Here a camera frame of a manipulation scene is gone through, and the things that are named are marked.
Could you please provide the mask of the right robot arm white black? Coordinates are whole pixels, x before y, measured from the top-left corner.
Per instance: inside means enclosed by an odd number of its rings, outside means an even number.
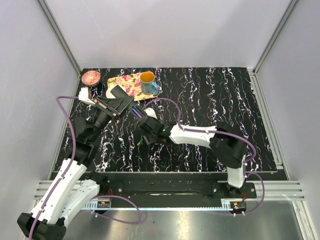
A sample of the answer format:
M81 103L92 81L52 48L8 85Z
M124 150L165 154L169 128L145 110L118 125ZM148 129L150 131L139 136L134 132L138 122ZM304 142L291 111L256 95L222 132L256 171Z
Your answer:
M223 127L187 126L180 123L161 123L146 115L138 122L142 136L147 144L187 144L211 149L213 154L226 167L227 183L224 194L239 198L245 193L244 161L247 144Z

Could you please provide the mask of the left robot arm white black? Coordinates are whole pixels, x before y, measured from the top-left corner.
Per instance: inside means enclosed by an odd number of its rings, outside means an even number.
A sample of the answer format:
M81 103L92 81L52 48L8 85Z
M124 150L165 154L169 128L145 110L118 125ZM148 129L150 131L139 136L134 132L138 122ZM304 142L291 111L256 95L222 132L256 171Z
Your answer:
M87 170L96 154L96 139L114 117L121 117L132 109L131 96L115 98L77 97L78 100L97 108L98 116L93 121L84 118L67 119L71 138L71 152L63 160L59 173L44 196L30 213L21 213L17 224L30 240L61 240L67 227L83 207L95 200L89 209L101 213L108 207L102 199L111 198L108 178L92 172L74 194L71 190Z

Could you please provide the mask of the black remote control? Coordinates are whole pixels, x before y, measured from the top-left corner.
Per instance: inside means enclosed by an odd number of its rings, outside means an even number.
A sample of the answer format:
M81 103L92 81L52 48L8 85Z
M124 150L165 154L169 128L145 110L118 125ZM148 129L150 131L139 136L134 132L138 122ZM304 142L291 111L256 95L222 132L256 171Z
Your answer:
M132 114L138 121L141 121L147 116L147 113L134 100L134 97L128 95L126 88L122 85L115 85L110 90L110 93L116 100L122 100L120 110Z

